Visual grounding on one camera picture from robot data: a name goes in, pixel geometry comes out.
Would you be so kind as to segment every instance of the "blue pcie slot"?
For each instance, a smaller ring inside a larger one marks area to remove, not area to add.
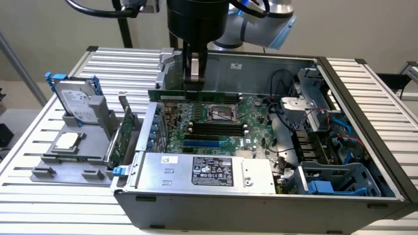
[[[184,141],[184,146],[192,146],[192,147],[220,147],[221,142],[218,141]]]

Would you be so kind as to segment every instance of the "green circuit board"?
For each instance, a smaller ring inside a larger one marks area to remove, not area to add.
[[[165,111],[169,109],[166,153],[182,153],[186,147],[182,146],[184,136],[189,134],[186,128],[192,120],[196,123],[245,124],[248,130],[244,136],[218,136],[220,147],[192,147],[193,154],[234,156],[237,150],[249,150],[256,158],[265,158],[265,144],[273,138],[273,133],[268,124],[267,104],[261,101],[261,97],[249,95],[234,105],[165,103]],[[233,120],[208,115],[213,107],[230,108]]]

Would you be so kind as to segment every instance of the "motherboard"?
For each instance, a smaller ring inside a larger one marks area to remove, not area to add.
[[[164,103],[166,153],[265,158],[273,133],[263,100],[248,95],[234,104]]]

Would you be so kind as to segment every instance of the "white wall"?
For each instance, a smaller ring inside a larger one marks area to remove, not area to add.
[[[112,9],[110,0],[77,2]],[[164,5],[158,14],[129,19],[134,47],[168,46]],[[418,60],[418,0],[293,0],[293,6],[297,22],[280,53],[363,58],[377,72]],[[0,30],[37,81],[45,71],[69,72],[89,45],[121,47],[117,21],[80,14],[62,0],[0,0]],[[18,80],[1,53],[0,65],[0,80]]]

